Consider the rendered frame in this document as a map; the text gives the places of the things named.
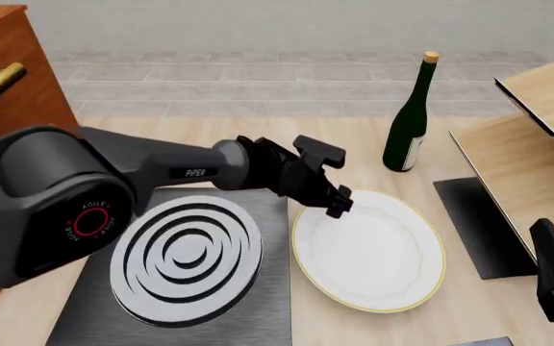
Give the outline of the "dark green wine bottle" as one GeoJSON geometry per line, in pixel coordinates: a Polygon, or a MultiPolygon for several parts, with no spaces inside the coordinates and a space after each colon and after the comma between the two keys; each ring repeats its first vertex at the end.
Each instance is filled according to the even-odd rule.
{"type": "Polygon", "coordinates": [[[408,172],[416,163],[427,131],[427,96],[440,54],[424,54],[413,91],[393,119],[383,154],[383,164],[393,172],[408,172]]]}

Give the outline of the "flat black mat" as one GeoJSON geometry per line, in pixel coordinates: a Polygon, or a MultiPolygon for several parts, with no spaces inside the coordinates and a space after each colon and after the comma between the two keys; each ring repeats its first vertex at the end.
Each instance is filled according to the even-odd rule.
{"type": "Polygon", "coordinates": [[[537,274],[528,250],[477,178],[433,185],[481,279],[537,274]]]}

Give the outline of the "white plate with yellow rim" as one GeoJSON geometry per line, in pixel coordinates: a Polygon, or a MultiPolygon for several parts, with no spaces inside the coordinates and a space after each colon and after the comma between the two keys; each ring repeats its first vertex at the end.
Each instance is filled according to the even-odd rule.
{"type": "Polygon", "coordinates": [[[341,218],[319,208],[299,212],[291,248],[304,275],[330,299],[372,313],[417,308],[439,289],[446,272],[441,237],[407,202],[356,189],[341,218]]]}

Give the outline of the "pale wooden rack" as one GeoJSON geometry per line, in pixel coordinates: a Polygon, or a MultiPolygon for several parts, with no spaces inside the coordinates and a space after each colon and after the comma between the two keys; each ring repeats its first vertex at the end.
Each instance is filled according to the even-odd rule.
{"type": "Polygon", "coordinates": [[[495,84],[519,111],[450,134],[533,253],[529,228],[540,218],[554,224],[554,62],[495,84]]]}

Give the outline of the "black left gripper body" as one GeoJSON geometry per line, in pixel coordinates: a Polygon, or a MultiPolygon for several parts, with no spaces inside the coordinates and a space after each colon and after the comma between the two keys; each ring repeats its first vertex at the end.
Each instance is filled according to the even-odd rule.
{"type": "Polygon", "coordinates": [[[279,193],[304,207],[328,209],[337,201],[337,189],[324,170],[309,166],[303,157],[285,166],[279,178],[279,193]]]}

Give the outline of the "flat grey object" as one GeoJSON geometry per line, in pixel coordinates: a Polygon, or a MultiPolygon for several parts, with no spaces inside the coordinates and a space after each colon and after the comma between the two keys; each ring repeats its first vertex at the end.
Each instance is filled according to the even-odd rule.
{"type": "Polygon", "coordinates": [[[514,346],[508,336],[464,343],[462,346],[514,346]]]}

